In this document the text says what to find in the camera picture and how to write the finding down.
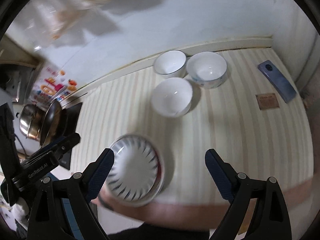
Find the blue striped white plate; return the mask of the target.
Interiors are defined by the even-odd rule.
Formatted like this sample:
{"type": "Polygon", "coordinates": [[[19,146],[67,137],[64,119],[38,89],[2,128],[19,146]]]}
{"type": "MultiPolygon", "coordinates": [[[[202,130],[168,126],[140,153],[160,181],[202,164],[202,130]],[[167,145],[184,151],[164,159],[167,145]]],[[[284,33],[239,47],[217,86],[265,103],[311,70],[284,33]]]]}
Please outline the blue striped white plate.
{"type": "Polygon", "coordinates": [[[110,146],[114,164],[106,178],[111,196],[125,206],[149,204],[160,193],[165,166],[156,146],[137,134],[119,137],[110,146]]]}

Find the plain white bowl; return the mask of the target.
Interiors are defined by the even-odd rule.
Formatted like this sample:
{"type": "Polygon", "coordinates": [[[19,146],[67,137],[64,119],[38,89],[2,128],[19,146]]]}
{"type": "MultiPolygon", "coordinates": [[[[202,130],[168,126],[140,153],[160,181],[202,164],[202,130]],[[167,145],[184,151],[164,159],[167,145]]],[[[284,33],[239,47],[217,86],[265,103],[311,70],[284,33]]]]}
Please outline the plain white bowl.
{"type": "Polygon", "coordinates": [[[166,118],[178,118],[185,115],[193,98],[193,88],[189,81],[172,77],[162,81],[151,94],[153,110],[166,118]]]}

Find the white bowl dark rim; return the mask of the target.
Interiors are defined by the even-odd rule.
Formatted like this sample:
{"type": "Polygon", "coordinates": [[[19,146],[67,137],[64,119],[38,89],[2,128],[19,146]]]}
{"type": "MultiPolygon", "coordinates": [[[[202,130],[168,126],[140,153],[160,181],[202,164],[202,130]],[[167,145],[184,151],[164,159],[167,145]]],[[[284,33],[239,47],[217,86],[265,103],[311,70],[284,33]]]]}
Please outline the white bowl dark rim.
{"type": "Polygon", "coordinates": [[[170,50],[159,55],[153,63],[153,71],[169,79],[172,77],[185,77],[187,56],[180,50],[170,50]]]}

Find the white bowl blue pattern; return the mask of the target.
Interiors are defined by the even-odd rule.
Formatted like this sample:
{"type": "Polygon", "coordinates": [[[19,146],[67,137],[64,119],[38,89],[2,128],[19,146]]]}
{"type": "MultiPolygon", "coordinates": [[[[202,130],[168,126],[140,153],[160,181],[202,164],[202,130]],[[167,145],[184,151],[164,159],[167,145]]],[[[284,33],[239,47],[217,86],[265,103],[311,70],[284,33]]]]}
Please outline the white bowl blue pattern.
{"type": "Polygon", "coordinates": [[[227,77],[227,62],[214,52],[204,51],[189,58],[186,70],[190,78],[204,89],[219,87],[227,77]]]}

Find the dark frying pan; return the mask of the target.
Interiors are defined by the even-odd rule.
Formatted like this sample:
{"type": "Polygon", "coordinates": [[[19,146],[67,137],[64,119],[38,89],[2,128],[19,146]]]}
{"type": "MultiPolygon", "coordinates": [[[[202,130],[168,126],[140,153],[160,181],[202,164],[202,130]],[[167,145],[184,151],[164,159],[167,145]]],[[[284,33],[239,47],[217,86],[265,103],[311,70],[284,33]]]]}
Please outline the dark frying pan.
{"type": "Polygon", "coordinates": [[[63,130],[66,121],[66,110],[62,108],[58,100],[50,104],[42,122],[40,133],[40,146],[44,147],[53,142],[63,130]]]}

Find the black induction cooktop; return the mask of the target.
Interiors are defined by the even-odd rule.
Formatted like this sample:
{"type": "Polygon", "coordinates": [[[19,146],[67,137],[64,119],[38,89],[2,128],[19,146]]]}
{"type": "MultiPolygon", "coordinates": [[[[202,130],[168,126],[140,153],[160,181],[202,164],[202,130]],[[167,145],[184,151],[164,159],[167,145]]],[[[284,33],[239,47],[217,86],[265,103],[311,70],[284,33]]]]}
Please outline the black induction cooktop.
{"type": "MultiPolygon", "coordinates": [[[[63,109],[61,111],[59,130],[57,131],[58,137],[61,137],[61,136],[66,137],[75,132],[81,107],[82,107],[82,103],[80,102],[72,107],[63,109]]],[[[67,170],[70,170],[71,156],[72,156],[72,149],[70,149],[66,154],[64,154],[63,157],[59,160],[60,166],[64,167],[67,170]]]]}

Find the stainless steel pot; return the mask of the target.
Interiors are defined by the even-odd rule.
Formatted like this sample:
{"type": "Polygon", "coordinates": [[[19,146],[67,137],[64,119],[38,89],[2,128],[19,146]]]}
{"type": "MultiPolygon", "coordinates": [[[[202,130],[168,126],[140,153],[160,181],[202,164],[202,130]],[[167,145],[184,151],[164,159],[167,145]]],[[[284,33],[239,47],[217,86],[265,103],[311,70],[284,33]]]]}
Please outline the stainless steel pot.
{"type": "Polygon", "coordinates": [[[19,129],[28,139],[40,140],[45,112],[39,107],[27,104],[20,113],[19,129]]]}

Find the colourful sticker poster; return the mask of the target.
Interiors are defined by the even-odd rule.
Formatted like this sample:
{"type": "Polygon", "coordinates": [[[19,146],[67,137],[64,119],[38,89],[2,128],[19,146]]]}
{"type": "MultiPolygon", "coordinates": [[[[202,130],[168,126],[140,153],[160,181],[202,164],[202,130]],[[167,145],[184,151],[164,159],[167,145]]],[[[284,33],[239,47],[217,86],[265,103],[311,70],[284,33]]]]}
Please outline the colourful sticker poster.
{"type": "Polygon", "coordinates": [[[61,102],[78,88],[79,82],[72,79],[69,73],[45,62],[32,86],[28,101],[44,108],[55,99],[61,102]]]}

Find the striped table cloth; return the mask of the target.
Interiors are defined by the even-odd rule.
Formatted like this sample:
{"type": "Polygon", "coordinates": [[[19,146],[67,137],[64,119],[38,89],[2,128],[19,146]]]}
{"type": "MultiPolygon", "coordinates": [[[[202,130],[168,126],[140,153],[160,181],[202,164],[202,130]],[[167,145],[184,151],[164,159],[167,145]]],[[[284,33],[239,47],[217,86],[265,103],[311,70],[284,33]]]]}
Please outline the striped table cloth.
{"type": "Polygon", "coordinates": [[[166,182],[156,201],[163,204],[223,205],[204,163],[213,148],[250,178],[275,177],[289,206],[310,196],[313,146],[300,97],[261,110],[257,95],[275,93],[258,70],[270,60],[285,77],[285,65],[273,49],[223,51],[228,78],[217,88],[194,88],[194,103],[180,118],[164,118],[151,106],[161,82],[152,68],[103,83],[83,100],[76,131],[81,142],[72,150],[71,171],[82,171],[118,137],[147,137],[163,155],[166,182]]]}

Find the brown label patch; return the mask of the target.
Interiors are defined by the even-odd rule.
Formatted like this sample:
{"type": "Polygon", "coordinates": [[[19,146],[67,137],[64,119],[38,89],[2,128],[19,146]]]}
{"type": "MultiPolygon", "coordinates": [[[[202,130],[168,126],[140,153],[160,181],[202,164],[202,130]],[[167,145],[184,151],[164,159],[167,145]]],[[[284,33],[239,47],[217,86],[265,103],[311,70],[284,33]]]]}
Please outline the brown label patch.
{"type": "Polygon", "coordinates": [[[256,99],[260,110],[279,108],[279,102],[274,93],[258,94],[256,99]]]}

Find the blue smartphone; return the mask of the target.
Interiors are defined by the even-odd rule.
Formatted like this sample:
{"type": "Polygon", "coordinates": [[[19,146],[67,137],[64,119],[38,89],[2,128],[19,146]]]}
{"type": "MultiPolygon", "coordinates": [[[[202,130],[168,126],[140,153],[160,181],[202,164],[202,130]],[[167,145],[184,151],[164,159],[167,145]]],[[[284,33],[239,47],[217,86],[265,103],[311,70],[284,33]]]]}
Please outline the blue smartphone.
{"type": "Polygon", "coordinates": [[[264,74],[286,103],[291,102],[296,97],[297,92],[294,87],[270,60],[260,63],[258,69],[264,74]]]}

